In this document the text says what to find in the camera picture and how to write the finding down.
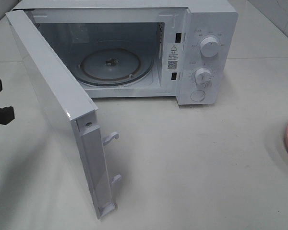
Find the white microwave door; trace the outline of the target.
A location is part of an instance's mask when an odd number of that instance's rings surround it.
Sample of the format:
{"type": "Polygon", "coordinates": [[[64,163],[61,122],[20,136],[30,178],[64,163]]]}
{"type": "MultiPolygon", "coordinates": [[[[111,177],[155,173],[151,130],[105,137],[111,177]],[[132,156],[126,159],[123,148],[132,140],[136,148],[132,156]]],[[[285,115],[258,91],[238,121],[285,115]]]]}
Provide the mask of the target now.
{"type": "Polygon", "coordinates": [[[44,117],[100,218],[116,207],[112,188],[121,176],[109,176],[104,147],[119,134],[102,137],[96,104],[26,13],[6,16],[44,117]]]}

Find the round door release button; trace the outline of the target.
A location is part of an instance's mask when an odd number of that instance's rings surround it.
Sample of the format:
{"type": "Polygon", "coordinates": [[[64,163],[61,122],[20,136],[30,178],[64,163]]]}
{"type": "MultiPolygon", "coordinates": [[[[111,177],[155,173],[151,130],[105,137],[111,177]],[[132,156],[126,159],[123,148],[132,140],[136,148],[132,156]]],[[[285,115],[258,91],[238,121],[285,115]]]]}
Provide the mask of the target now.
{"type": "Polygon", "coordinates": [[[205,92],[202,90],[193,91],[190,98],[194,102],[201,102],[205,98],[205,92]]]}

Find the white timer knob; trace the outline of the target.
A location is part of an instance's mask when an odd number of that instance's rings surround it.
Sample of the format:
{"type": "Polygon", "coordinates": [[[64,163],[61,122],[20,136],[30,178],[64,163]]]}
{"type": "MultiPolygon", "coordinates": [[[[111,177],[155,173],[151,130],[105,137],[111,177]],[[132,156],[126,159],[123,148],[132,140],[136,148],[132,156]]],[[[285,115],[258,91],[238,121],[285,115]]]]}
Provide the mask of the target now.
{"type": "Polygon", "coordinates": [[[199,68],[194,73],[195,82],[198,85],[206,84],[212,78],[212,72],[207,68],[199,68]]]}

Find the glass microwave turntable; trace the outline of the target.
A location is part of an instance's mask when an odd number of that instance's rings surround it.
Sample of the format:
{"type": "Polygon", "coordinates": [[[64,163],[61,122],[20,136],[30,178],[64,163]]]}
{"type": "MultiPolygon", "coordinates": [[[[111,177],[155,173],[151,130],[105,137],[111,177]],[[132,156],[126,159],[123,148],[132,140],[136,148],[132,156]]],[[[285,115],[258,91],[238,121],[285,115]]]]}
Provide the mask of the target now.
{"type": "Polygon", "coordinates": [[[86,56],[77,67],[82,82],[95,86],[118,86],[147,75],[154,63],[151,55],[123,48],[98,50],[86,56]]]}

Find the warning label sticker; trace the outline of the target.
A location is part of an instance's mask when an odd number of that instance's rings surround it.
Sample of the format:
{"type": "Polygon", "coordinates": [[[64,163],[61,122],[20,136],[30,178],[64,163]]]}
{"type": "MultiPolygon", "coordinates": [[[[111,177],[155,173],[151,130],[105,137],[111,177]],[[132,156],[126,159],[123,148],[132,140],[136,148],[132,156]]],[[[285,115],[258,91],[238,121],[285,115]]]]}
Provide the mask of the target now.
{"type": "Polygon", "coordinates": [[[166,65],[167,70],[177,70],[181,54],[180,43],[170,43],[167,45],[166,65]]]}

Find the white microwave oven body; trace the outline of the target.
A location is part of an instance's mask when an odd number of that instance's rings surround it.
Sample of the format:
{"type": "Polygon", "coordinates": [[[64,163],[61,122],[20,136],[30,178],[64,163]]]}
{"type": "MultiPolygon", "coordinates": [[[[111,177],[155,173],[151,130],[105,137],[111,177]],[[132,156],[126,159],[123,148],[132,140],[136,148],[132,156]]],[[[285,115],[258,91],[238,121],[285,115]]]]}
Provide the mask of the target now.
{"type": "Polygon", "coordinates": [[[91,98],[174,97],[179,105],[213,104],[238,13],[226,0],[22,0],[12,10],[26,13],[63,64],[91,98]],[[220,41],[219,53],[204,57],[200,41],[220,41]],[[180,43],[177,70],[167,70],[167,45],[180,43]],[[98,51],[123,48],[151,55],[150,72],[131,83],[95,86],[75,74],[82,60],[98,51]],[[212,78],[198,85],[194,73],[207,68],[212,78]],[[202,90],[205,98],[190,95],[202,90]]]}

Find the upper white power knob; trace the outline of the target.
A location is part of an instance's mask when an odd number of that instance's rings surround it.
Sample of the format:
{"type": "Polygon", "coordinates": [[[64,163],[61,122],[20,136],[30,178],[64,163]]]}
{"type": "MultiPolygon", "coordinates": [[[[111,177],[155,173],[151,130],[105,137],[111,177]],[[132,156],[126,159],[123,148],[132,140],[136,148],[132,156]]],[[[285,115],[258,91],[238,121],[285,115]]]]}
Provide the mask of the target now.
{"type": "Polygon", "coordinates": [[[206,58],[214,57],[219,53],[220,41],[216,36],[207,36],[200,43],[200,52],[206,58]]]}

